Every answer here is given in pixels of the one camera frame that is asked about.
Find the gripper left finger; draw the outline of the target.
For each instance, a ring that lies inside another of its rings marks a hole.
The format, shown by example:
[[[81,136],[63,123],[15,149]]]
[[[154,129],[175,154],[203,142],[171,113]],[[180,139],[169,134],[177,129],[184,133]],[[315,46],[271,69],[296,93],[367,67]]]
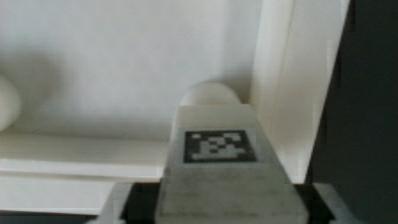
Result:
[[[127,224],[127,221],[123,219],[123,211],[130,191],[132,191],[132,184],[118,183],[113,188],[111,196],[107,198],[104,210],[95,220],[95,224]]]

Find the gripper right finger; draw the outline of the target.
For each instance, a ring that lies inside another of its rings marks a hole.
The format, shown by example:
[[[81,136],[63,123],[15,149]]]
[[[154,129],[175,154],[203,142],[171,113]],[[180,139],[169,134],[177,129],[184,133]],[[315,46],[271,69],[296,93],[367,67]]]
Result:
[[[363,224],[333,185],[328,183],[317,183],[315,188],[335,215],[335,219],[329,221],[329,224]]]

